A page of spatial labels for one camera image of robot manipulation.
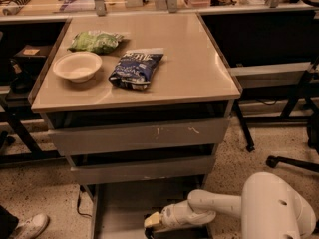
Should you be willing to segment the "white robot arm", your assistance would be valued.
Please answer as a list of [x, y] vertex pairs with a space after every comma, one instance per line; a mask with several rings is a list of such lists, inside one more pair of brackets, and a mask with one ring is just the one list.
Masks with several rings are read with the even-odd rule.
[[149, 232], [166, 232], [206, 225], [218, 213], [241, 220], [242, 239], [307, 239], [316, 216], [305, 198], [280, 177], [258, 172], [244, 183], [239, 196], [202, 189], [168, 205], [144, 221]]

